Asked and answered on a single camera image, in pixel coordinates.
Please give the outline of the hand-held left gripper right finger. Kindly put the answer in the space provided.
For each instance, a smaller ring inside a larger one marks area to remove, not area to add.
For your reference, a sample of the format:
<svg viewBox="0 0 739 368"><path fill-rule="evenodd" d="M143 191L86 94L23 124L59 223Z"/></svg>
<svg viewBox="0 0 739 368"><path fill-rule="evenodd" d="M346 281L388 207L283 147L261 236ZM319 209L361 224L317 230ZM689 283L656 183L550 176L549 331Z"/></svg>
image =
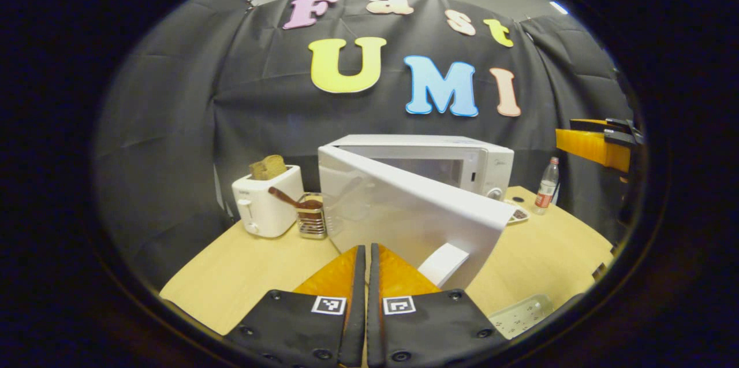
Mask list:
<svg viewBox="0 0 739 368"><path fill-rule="evenodd" d="M370 367L470 367L507 342L464 290L441 290L389 248L372 245Z"/></svg>

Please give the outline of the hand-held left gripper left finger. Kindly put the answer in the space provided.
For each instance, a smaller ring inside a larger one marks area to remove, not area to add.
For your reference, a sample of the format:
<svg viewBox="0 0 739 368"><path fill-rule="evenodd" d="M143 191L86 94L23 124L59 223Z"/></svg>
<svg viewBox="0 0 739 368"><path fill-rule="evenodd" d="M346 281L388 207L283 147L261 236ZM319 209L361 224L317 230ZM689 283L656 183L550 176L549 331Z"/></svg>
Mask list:
<svg viewBox="0 0 739 368"><path fill-rule="evenodd" d="M365 275L366 249L353 247L294 290L269 290L226 337L282 367L359 367Z"/></svg>

